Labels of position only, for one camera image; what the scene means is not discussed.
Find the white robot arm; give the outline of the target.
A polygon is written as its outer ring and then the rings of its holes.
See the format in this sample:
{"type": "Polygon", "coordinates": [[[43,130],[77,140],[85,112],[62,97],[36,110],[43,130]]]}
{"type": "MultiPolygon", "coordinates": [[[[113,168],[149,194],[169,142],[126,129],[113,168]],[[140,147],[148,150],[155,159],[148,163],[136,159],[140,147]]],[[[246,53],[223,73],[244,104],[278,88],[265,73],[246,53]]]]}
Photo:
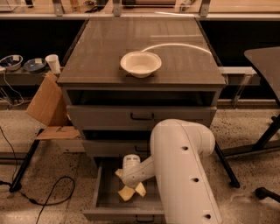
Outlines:
{"type": "Polygon", "coordinates": [[[200,159],[212,154],[213,132],[206,126],[178,119],[159,122],[151,132],[150,156],[123,158],[115,175],[124,183],[125,201],[144,196],[143,182],[154,177],[167,224],[221,224],[222,218],[200,159]]]}

